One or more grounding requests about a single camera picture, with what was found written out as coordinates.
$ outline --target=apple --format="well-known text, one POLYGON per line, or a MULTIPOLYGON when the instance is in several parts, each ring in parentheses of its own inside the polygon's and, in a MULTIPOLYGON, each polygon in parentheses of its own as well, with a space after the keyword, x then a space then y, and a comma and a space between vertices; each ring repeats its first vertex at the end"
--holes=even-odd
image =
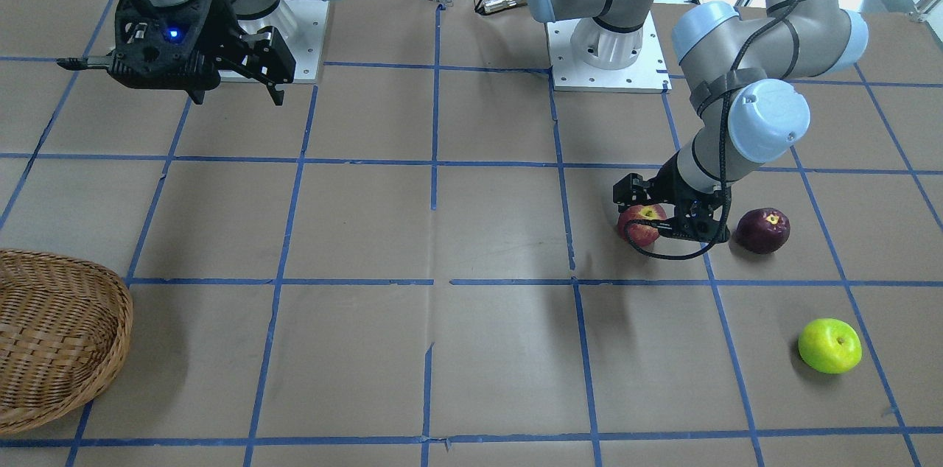
POLYGON ((633 223, 633 225, 626 226, 626 223, 634 220, 663 221, 664 219, 667 219, 667 215, 660 205, 630 206, 626 211, 620 213, 616 229, 623 241, 628 241, 631 237, 636 246, 645 247, 658 239, 658 230, 649 225, 633 223))
POLYGON ((773 253, 789 239, 789 219, 775 208, 748 211, 734 231, 734 242, 752 253, 773 253))
POLYGON ((861 362, 861 340, 848 323, 819 318, 802 329, 799 356, 819 372, 845 373, 861 362))

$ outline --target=grid square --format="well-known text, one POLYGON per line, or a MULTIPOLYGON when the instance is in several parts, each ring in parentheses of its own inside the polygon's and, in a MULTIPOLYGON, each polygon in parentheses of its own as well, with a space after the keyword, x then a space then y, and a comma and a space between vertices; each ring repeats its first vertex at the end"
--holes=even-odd
POLYGON ((0 152, 32 154, 70 78, 69 72, 56 64, 0 61, 0 152), (43 83, 42 92, 34 90, 37 82, 43 83))
POLYGON ((862 85, 797 84, 812 124, 796 145, 805 168, 904 169, 905 163, 862 85))
POLYGON ((55 252, 127 272, 163 163, 38 159, 0 246, 55 252))
POLYGON ((556 162, 544 74, 444 71, 438 158, 556 162))
POLYGON ((838 318, 861 333, 844 288, 725 287, 721 296, 758 428, 897 425, 868 349, 839 376, 799 358, 811 320, 838 318))
POLYGON ((431 158, 433 80, 428 70, 324 67, 307 157, 431 158))
POLYGON ((849 279, 943 280, 943 264, 927 262, 943 234, 911 176, 808 176, 849 279))
POLYGON ((909 426, 943 426, 943 362, 927 340, 943 340, 940 289, 855 287, 887 382, 909 426))
POLYGON ((600 432, 747 428, 709 287, 581 292, 600 432))
POLYGON ((763 438, 760 447, 768 467, 914 464, 903 436, 763 438))
POLYGON ((75 467, 233 467, 242 465, 245 447, 85 447, 78 449, 75 467))
POLYGON ((431 431, 589 432, 573 289, 439 287, 431 431))
POLYGON ((553 94, 567 163, 661 164, 674 142, 660 94, 553 94))
POLYGON ((416 467, 420 446, 256 446, 253 467, 416 467))
POLYGON ((176 155, 297 158, 312 85, 289 85, 276 107, 261 85, 223 82, 186 114, 176 155))
POLYGON ((434 275, 569 278, 556 169, 439 167, 434 275))
MULTIPOLYGON (((612 186, 629 172, 651 178, 653 169, 567 169, 569 219, 580 279, 701 279, 707 280, 703 259, 649 259, 632 249, 616 230, 619 209, 612 186)), ((667 255, 696 252, 697 242, 658 239, 650 250, 667 255)))
POLYGON ((333 1, 323 59, 432 64, 435 7, 437 4, 425 0, 333 1))
POLYGON ((915 169, 943 169, 943 88, 873 88, 900 148, 915 169))
POLYGON ((306 165, 286 276, 428 277, 432 218, 427 167, 306 165))
POLYGON ((943 436, 919 435, 910 436, 916 448, 916 455, 920 458, 923 467, 943 467, 943 436))
MULTIPOLYGON (((789 240, 772 255, 757 255, 731 239, 710 251, 718 279, 839 279, 838 267, 798 172, 751 172, 733 188, 727 228, 737 229, 752 209, 777 208, 789 219, 789 240)), ((721 213, 715 212, 715 218, 721 213)))
POLYGON ((547 31, 529 12, 474 13, 478 0, 455 0, 441 14, 441 63, 446 66, 546 69, 547 31))
POLYGON ((131 351, 85 438, 249 433, 272 287, 134 286, 131 351))
POLYGON ((868 21, 869 48, 858 66, 869 82, 940 84, 943 57, 927 24, 915 24, 902 13, 863 17, 868 21))
POLYGON ((592 443, 455 443, 451 449, 429 449, 429 467, 592 467, 592 443))
POLYGON ((68 447, 49 448, 2 448, 0 447, 0 465, 18 467, 62 467, 69 456, 68 447))
POLYGON ((424 287, 283 287, 259 436, 420 433, 428 309, 424 287))
POLYGON ((0 55, 81 57, 107 3, 108 0, 0 0, 0 55))
POLYGON ((749 439, 603 441, 603 464, 611 467, 754 465, 757 454, 749 439))
POLYGON ((296 167, 174 162, 135 275, 275 276, 296 167))
POLYGON ((182 91, 131 90, 103 71, 82 72, 43 152, 166 155, 185 104, 182 91))

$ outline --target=blue tape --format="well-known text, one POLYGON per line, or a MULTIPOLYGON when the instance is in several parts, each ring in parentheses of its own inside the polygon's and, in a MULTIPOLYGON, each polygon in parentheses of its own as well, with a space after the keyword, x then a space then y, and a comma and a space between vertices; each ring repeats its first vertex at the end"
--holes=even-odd
MULTIPOLYGON (((818 200, 816 199, 815 192, 812 191, 812 184, 809 182, 808 174, 806 174, 805 168, 802 167, 802 160, 799 158, 799 152, 796 151, 795 147, 791 147, 789 150, 792 152, 792 158, 796 162, 796 166, 799 168, 799 175, 802 176, 802 182, 805 185, 805 191, 808 192, 809 200, 812 203, 812 209, 814 209, 816 213, 818 225, 821 226, 822 234, 825 235, 825 242, 828 243, 829 252, 832 253, 832 259, 835 260, 835 268, 838 269, 838 275, 845 283, 845 293, 848 295, 848 301, 852 305, 852 311, 855 313, 855 319, 858 320, 858 327, 861 329, 861 337, 865 342, 866 348, 868 348, 870 356, 872 356, 874 366, 878 372, 878 377, 881 379, 881 385, 883 386, 883 389, 885 389, 887 400, 889 400, 890 407, 894 413, 894 416, 897 418, 898 426, 900 428, 905 428, 906 423, 903 420, 902 414, 900 414, 900 407, 898 406, 894 397, 894 393, 891 390, 890 383, 887 382, 887 375, 885 372, 883 372, 883 366, 881 365, 881 360, 878 359, 877 352, 874 349, 874 345, 872 344, 872 338, 868 332, 868 326, 865 325, 865 319, 863 319, 861 309, 858 307, 858 300, 855 299, 855 294, 852 292, 852 285, 848 283, 848 276, 846 276, 845 268, 842 266, 841 259, 838 256, 838 249, 835 248, 835 242, 832 241, 832 234, 829 233, 828 226, 825 225, 825 218, 822 216, 821 208, 818 206, 818 200)), ((910 451, 910 457, 914 462, 914 467, 920 467, 920 460, 916 457, 916 449, 914 448, 913 441, 910 439, 910 435, 906 432, 903 433, 903 439, 905 439, 907 444, 907 450, 910 451)))
POLYGON ((674 142, 674 152, 678 152, 681 150, 681 142, 678 139, 678 128, 674 125, 674 115, 671 113, 671 105, 667 101, 667 84, 662 85, 661 105, 665 108, 667 126, 671 129, 671 141, 674 142))
POLYGON ((596 418, 596 396, 592 386, 592 367, 589 365, 589 342, 586 339, 586 315, 583 313, 583 296, 580 284, 573 281, 573 301, 576 305, 576 326, 580 333, 580 352, 583 355, 583 382, 586 383, 586 406, 589 408, 589 437, 592 441, 593 460, 596 467, 603 467, 603 450, 599 444, 599 420, 596 418))
POLYGON ((281 279, 285 285, 312 285, 312 286, 387 286, 387 285, 415 285, 427 286, 434 285, 433 279, 304 279, 285 277, 281 279))
POLYGON ((75 428, 75 437, 71 447, 69 447, 69 455, 65 460, 65 467, 74 467, 75 457, 78 456, 78 449, 81 447, 82 435, 85 434, 85 427, 88 426, 88 417, 91 416, 91 407, 95 402, 94 399, 85 403, 85 406, 82 409, 82 416, 78 419, 78 427, 75 428))
POLYGON ((27 178, 29 178, 29 173, 33 170, 33 164, 36 163, 37 155, 40 154, 40 148, 43 148, 46 139, 49 138, 49 133, 52 131, 53 125, 56 124, 56 120, 62 112, 62 107, 65 105, 66 100, 68 100, 71 89, 75 86, 75 80, 77 80, 77 78, 77 72, 74 72, 69 78, 69 83, 66 85, 65 91, 62 92, 62 97, 56 105, 52 117, 49 118, 49 122, 47 122, 46 127, 43 129, 43 134, 40 135, 40 141, 37 142, 36 148, 33 149, 33 153, 29 161, 27 161, 26 167, 23 169, 23 174, 20 175, 20 179, 16 182, 16 187, 13 189, 13 194, 10 195, 9 201, 7 201, 6 208, 4 208, 3 213, 0 214, 0 229, 3 229, 3 226, 7 223, 7 219, 10 218, 10 212, 13 211, 13 205, 16 204, 16 200, 23 191, 23 185, 27 184, 27 178))
POLYGON ((438 99, 439 84, 441 84, 441 57, 442 57, 442 10, 443 4, 435 7, 435 65, 433 66, 432 87, 432 168, 429 178, 429 209, 435 211, 438 205, 438 99))
POLYGON ((553 147, 556 150, 556 174, 560 180, 560 202, 563 205, 563 228, 567 235, 567 255, 569 269, 576 270, 576 252, 573 249, 573 228, 569 221, 569 200, 567 197, 567 175, 563 162, 563 145, 560 142, 560 121, 556 115, 556 101, 553 99, 553 76, 547 77, 547 90, 550 95, 550 117, 553 119, 553 147))
POLYGON ((311 88, 311 100, 309 110, 307 111, 307 121, 304 124, 304 137, 302 139, 301 150, 298 152, 297 168, 295 169, 294 185, 292 186, 292 201, 289 204, 289 214, 285 222, 285 239, 282 242, 282 253, 278 259, 278 271, 276 273, 276 285, 272 292, 272 318, 269 319, 269 327, 265 336, 265 349, 262 352, 262 366, 259 369, 259 385, 256 387, 256 400, 252 407, 252 420, 249 423, 249 444, 245 447, 245 456, 243 457, 243 466, 252 465, 253 447, 255 447, 256 434, 259 433, 259 417, 262 415, 262 400, 265 397, 265 385, 269 376, 269 363, 272 360, 272 346, 276 338, 276 326, 278 323, 278 308, 281 303, 282 285, 285 278, 285 266, 289 258, 289 249, 292 245, 292 232, 294 229, 294 218, 298 208, 298 195, 301 191, 302 177, 304 175, 304 155, 307 153, 307 145, 311 139, 311 127, 314 124, 314 111, 318 101, 318 87, 314 85, 311 88))
POLYGON ((164 191, 164 182, 167 180, 167 174, 171 163, 174 161, 176 147, 180 142, 180 135, 183 134, 183 127, 186 124, 186 117, 189 115, 191 100, 186 99, 183 112, 180 113, 180 121, 174 132, 174 138, 171 140, 171 147, 164 158, 164 167, 161 170, 161 178, 158 179, 158 187, 154 189, 154 196, 151 197, 151 205, 148 206, 147 216, 144 218, 144 226, 141 227, 141 234, 138 235, 138 243, 134 248, 134 255, 131 256, 131 265, 128 265, 127 279, 134 277, 134 272, 138 269, 138 262, 141 260, 141 252, 144 251, 144 241, 147 239, 147 232, 151 229, 151 222, 154 222, 154 213, 158 209, 158 200, 161 199, 161 193, 164 191))
POLYGON ((890 138, 894 142, 894 146, 897 148, 897 152, 900 153, 900 158, 903 159, 903 164, 906 165, 907 171, 910 172, 910 175, 913 176, 914 183, 916 183, 916 188, 920 191, 920 196, 923 197, 923 202, 927 205, 927 208, 930 209, 930 214, 933 215, 933 219, 936 220, 936 227, 940 228, 940 231, 943 231, 943 221, 940 220, 939 213, 936 212, 936 208, 933 207, 933 203, 930 201, 929 196, 927 196, 926 189, 923 189, 923 182, 920 182, 919 176, 914 172, 914 166, 910 165, 910 159, 907 158, 906 152, 903 152, 903 147, 900 146, 900 140, 897 138, 897 134, 894 133, 894 129, 890 127, 890 121, 887 121, 887 115, 883 112, 883 108, 878 102, 877 97, 874 96, 874 91, 870 84, 868 84, 868 79, 865 78, 865 74, 861 71, 861 67, 858 64, 855 64, 855 70, 858 71, 858 76, 861 77, 861 82, 865 84, 865 90, 868 90, 868 95, 872 98, 874 102, 874 107, 878 110, 878 115, 881 116, 881 121, 885 124, 887 133, 890 135, 890 138))
POLYGON ((422 373, 422 450, 420 453, 421 467, 429 466, 429 428, 432 417, 432 348, 425 352, 424 372, 422 373))
POLYGON ((710 279, 711 293, 714 295, 714 304, 717 306, 717 313, 721 319, 723 337, 727 340, 727 349, 730 351, 730 362, 734 366, 734 375, 737 377, 737 389, 740 390, 740 399, 743 402, 743 411, 747 418, 750 441, 752 446, 754 446, 754 454, 757 456, 757 466, 764 467, 765 461, 763 459, 763 450, 760 448, 760 439, 757 434, 757 421, 754 420, 754 409, 752 409, 750 405, 747 383, 743 379, 743 370, 740 367, 740 359, 737 357, 737 346, 734 344, 734 335, 731 333, 730 323, 727 322, 727 312, 725 312, 723 307, 721 289, 717 284, 717 278, 714 276, 714 267, 711 265, 710 253, 704 254, 704 268, 707 268, 707 277, 710 279))
POLYGON ((88 43, 85 45, 85 51, 82 51, 83 57, 87 57, 91 53, 91 47, 94 46, 95 40, 98 38, 98 33, 102 31, 102 27, 105 24, 105 18, 108 17, 108 10, 114 4, 115 0, 108 0, 108 3, 105 4, 105 10, 102 11, 100 17, 98 17, 98 24, 95 24, 95 30, 91 33, 91 39, 88 40, 88 43))

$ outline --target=black cable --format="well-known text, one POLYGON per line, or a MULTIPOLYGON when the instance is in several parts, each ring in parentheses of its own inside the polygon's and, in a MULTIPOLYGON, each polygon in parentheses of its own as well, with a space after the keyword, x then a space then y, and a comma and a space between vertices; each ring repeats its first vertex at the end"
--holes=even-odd
MULTIPOLYGON (((740 62, 743 61, 743 58, 747 54, 747 50, 750 49, 752 42, 756 41, 758 37, 767 33, 767 31, 770 30, 771 28, 774 28, 776 25, 781 24, 782 21, 784 21, 789 16, 789 14, 791 14, 792 11, 795 10, 796 7, 799 6, 799 3, 802 3, 802 0, 792 0, 792 3, 789 4, 789 7, 787 7, 784 13, 780 14, 778 17, 774 18, 772 21, 769 21, 769 23, 763 25, 763 27, 760 27, 757 31, 754 32, 754 34, 751 34, 750 37, 748 37, 747 40, 743 42, 743 45, 741 45, 740 51, 737 53, 737 57, 734 58, 734 63, 731 64, 730 71, 737 71, 740 68, 740 62)), ((725 94, 722 95, 723 108, 721 108, 721 131, 720 131, 721 144, 720 144, 720 149, 718 149, 718 157, 720 158, 718 159, 718 165, 720 165, 720 168, 721 168, 720 181, 721 181, 721 193, 723 196, 723 208, 721 209, 721 220, 720 220, 720 225, 718 225, 717 231, 714 232, 714 236, 712 236, 712 238, 710 239, 710 242, 708 242, 707 245, 703 246, 703 248, 701 248, 697 252, 688 253, 687 255, 683 255, 683 256, 666 256, 666 255, 662 255, 662 253, 654 253, 654 252, 648 252, 646 250, 643 250, 639 245, 636 245, 636 243, 632 241, 632 238, 628 234, 628 226, 633 225, 633 223, 639 223, 639 225, 647 225, 647 226, 650 226, 650 228, 654 228, 654 226, 656 226, 656 223, 654 223, 653 221, 648 221, 648 220, 639 220, 639 219, 631 220, 629 222, 626 222, 625 225, 623 226, 623 235, 625 236, 626 241, 629 242, 629 245, 632 246, 633 249, 635 249, 637 252, 642 253, 642 255, 650 256, 650 258, 666 259, 666 260, 694 259, 696 258, 696 256, 701 256, 704 253, 707 253, 707 251, 713 248, 714 245, 716 245, 718 240, 721 238, 721 234, 724 232, 724 229, 727 226, 727 220, 730 217, 731 200, 730 200, 730 197, 727 196, 727 155, 726 153, 727 153, 727 122, 730 117, 731 96, 733 95, 734 91, 735 90, 730 90, 730 91, 725 92, 725 94)))

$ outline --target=blue tape grid line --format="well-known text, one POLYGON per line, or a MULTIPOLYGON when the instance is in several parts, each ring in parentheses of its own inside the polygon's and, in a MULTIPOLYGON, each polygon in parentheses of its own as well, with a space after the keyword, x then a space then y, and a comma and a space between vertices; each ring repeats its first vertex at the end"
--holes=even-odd
MULTIPOLYGON (((0 159, 31 158, 30 152, 0 152, 0 159)), ((164 161, 164 155, 134 154, 66 154, 66 152, 40 152, 36 159, 98 159, 98 161, 164 161)), ((297 158, 259 157, 258 155, 175 155, 174 161, 228 162, 228 163, 294 163, 297 158)), ((433 161, 427 159, 376 159, 376 158, 305 158, 304 163, 327 165, 400 165, 428 167, 433 161)), ((519 167, 552 169, 558 166, 551 161, 435 161, 438 167, 519 167)), ((657 163, 581 163, 563 162, 564 169, 660 169, 657 163)), ((762 172, 798 172, 796 167, 759 168, 762 172)), ((918 175, 940 176, 943 171, 932 169, 829 169, 808 167, 806 172, 823 175, 918 175)))
POLYGON ((262 366, 259 369, 259 386, 256 388, 256 402, 253 403, 252 421, 249 423, 249 443, 245 446, 245 457, 243 457, 243 467, 252 465, 253 450, 256 446, 256 435, 259 433, 259 417, 262 415, 262 401, 265 397, 265 384, 269 374, 269 363, 272 360, 272 347, 276 338, 276 325, 278 322, 278 308, 281 303, 282 286, 285 279, 285 266, 289 258, 289 249, 292 245, 292 232, 294 229, 295 212, 298 208, 298 194, 301 191, 302 177, 304 175, 304 155, 307 153, 307 145, 311 139, 311 125, 314 124, 314 111, 318 102, 318 87, 314 85, 311 90, 311 101, 307 111, 307 121, 304 125, 304 138, 302 139, 301 151, 298 152, 297 167, 295 169, 294 185, 292 186, 292 202, 289 204, 289 214, 285 222, 285 239, 282 242, 282 253, 278 260, 278 272, 274 289, 272 292, 272 318, 269 320, 269 329, 265 337, 265 349, 262 352, 262 366))
MULTIPOLYGON (((567 236, 567 255, 570 272, 576 270, 576 249, 573 247, 573 229, 569 219, 569 198, 567 195, 567 175, 563 166, 563 144, 560 138, 560 119, 556 112, 556 100, 553 97, 553 74, 547 74, 547 91, 550 95, 550 117, 553 121, 553 146, 556 151, 556 172, 560 181, 560 204, 563 211, 563 228, 567 236)), ((586 317, 583 315, 583 296, 575 276, 570 277, 573 288, 573 303, 576 309, 576 326, 580 335, 580 353, 583 360, 583 383, 586 385, 586 411, 589 416, 589 437, 592 441, 593 463, 603 467, 603 450, 599 441, 599 422, 596 417, 596 397, 592 386, 592 367, 589 365, 589 342, 586 339, 586 317)))
MULTIPOLYGON (((83 57, 88 56, 88 52, 91 51, 92 45, 95 44, 95 38, 98 38, 98 33, 102 30, 102 25, 105 23, 105 17, 108 16, 108 10, 111 8, 112 3, 114 3, 114 0, 108 0, 104 10, 102 10, 102 14, 98 18, 98 24, 95 25, 94 31, 91 33, 91 38, 88 39, 88 43, 85 45, 85 50, 82 51, 83 57)), ((3 226, 7 223, 7 218, 10 218, 10 212, 13 211, 13 205, 16 204, 16 200, 19 198, 20 192, 23 191, 23 185, 26 185, 29 173, 33 170, 33 165, 36 163, 36 157, 38 154, 40 154, 41 148, 43 148, 43 145, 49 138, 49 133, 52 131, 53 125, 56 124, 56 120, 61 114, 62 108, 64 107, 65 102, 68 100, 71 89, 75 86, 75 81, 77 81, 77 79, 78 73, 74 72, 69 79, 69 84, 67 84, 65 90, 62 91, 60 101, 56 105, 56 109, 53 111, 52 117, 49 118, 49 122, 47 122, 46 127, 43 129, 43 134, 40 135, 40 141, 37 141, 36 147, 33 149, 29 161, 27 161, 26 168, 23 169, 23 174, 20 175, 20 179, 17 181, 16 188, 13 189, 13 194, 10 195, 10 199, 7 201, 7 205, 4 207, 3 213, 0 214, 0 230, 3 230, 3 226)))
POLYGON ((927 192, 925 191, 925 189, 923 189, 923 184, 920 183, 919 176, 916 175, 916 173, 914 172, 913 166, 910 165, 910 159, 908 159, 905 152, 903 152, 903 147, 900 146, 900 141, 897 138, 897 134, 895 134, 894 129, 890 127, 890 122, 887 121, 887 115, 885 115, 885 112, 883 112, 883 108, 881 108, 881 105, 879 104, 877 97, 874 95, 874 90, 872 90, 872 86, 869 84, 868 79, 865 78, 865 74, 863 73, 863 71, 861 71, 861 68, 858 66, 857 63, 855 64, 855 70, 858 71, 858 76, 861 77, 861 82, 865 85, 865 90, 868 91, 868 95, 870 96, 870 98, 872 98, 872 102, 874 102, 874 108, 877 109, 878 115, 881 116, 881 121, 883 122, 883 124, 885 125, 885 128, 887 129, 887 134, 890 135, 890 138, 894 142, 894 146, 897 148, 897 152, 900 154, 900 158, 903 159, 903 164, 905 164, 905 166, 907 167, 907 171, 910 172, 911 178, 914 179, 914 183, 916 183, 916 188, 919 189, 920 195, 923 196, 923 201, 926 202, 927 208, 930 209, 930 213, 932 213, 933 219, 936 220, 937 228, 940 228, 940 230, 943 231, 943 222, 940 222, 939 214, 936 213, 936 209, 933 207, 933 203, 930 202, 930 198, 929 196, 927 196, 927 192))
MULTIPOLYGON (((829 233, 828 226, 825 225, 825 218, 822 216, 821 208, 818 206, 818 201, 816 201, 815 192, 812 191, 812 184, 809 182, 808 175, 805 174, 804 168, 802 168, 802 160, 799 158, 799 153, 796 151, 795 147, 789 149, 792 152, 792 158, 795 159, 796 165, 799 168, 799 174, 802 176, 802 182, 805 185, 805 191, 808 192, 809 200, 812 202, 812 208, 816 213, 816 219, 818 219, 818 225, 821 226, 822 233, 825 235, 825 242, 828 243, 829 252, 832 253, 832 259, 835 260, 835 266, 838 268, 838 275, 841 277, 842 282, 844 283, 845 293, 848 295, 848 300, 852 305, 852 310, 855 313, 855 319, 858 320, 858 327, 861 329, 861 337, 865 340, 865 346, 868 347, 870 356, 874 362, 874 366, 877 369, 878 376, 881 379, 881 385, 885 389, 885 394, 887 395, 887 400, 890 402, 891 410, 894 413, 894 416, 897 418, 898 426, 902 429, 906 428, 906 422, 903 420, 902 414, 900 414, 900 407, 897 404, 897 400, 894 397, 894 393, 891 390, 890 383, 887 381, 887 375, 883 370, 881 365, 881 360, 878 359, 878 354, 874 349, 874 344, 872 343, 872 337, 868 332, 868 326, 865 325, 865 319, 861 314, 861 309, 858 306, 858 300, 855 299, 855 293, 852 291, 852 285, 848 284, 848 277, 845 275, 845 268, 841 264, 841 259, 838 256, 838 249, 835 248, 835 242, 832 241, 832 235, 829 233)), ((916 449, 914 448, 913 440, 910 438, 910 434, 903 430, 902 431, 903 440, 905 440, 907 450, 910 452, 910 457, 914 462, 914 467, 922 467, 920 465, 920 460, 916 456, 916 449)))
POLYGON ((589 340, 586 338, 586 315, 580 284, 573 279, 573 300, 576 303, 576 326, 580 333, 580 353, 583 356, 583 383, 586 384, 586 406, 589 408, 589 440, 595 467, 603 467, 603 447, 599 439, 599 420, 596 417, 596 395, 592 386, 592 366, 589 365, 589 340))
POLYGON ((425 352, 424 370, 422 371, 422 434, 421 434, 421 467, 429 467, 429 428, 432 419, 432 348, 435 343, 429 346, 425 352))
POLYGON ((432 167, 429 188, 429 209, 435 211, 438 205, 438 85, 441 81, 442 55, 442 10, 444 4, 435 6, 435 65, 433 66, 432 82, 432 167))
MULTIPOLYGON (((943 426, 837 426, 819 428, 771 428, 759 429, 761 438, 800 438, 808 436, 897 436, 943 435, 943 426)), ((670 432, 601 432, 599 441, 633 440, 718 440, 748 439, 748 430, 690 430, 670 432)), ((560 441, 591 441, 589 433, 568 434, 460 434, 448 437, 448 443, 560 443, 560 441)), ((438 443, 444 440, 427 440, 424 436, 287 436, 256 438, 255 446, 415 446, 423 443, 438 443)), ((0 448, 63 448, 73 440, 0 440, 0 448)), ((91 438, 83 439, 80 448, 91 447, 232 447, 247 446, 248 438, 91 438)))

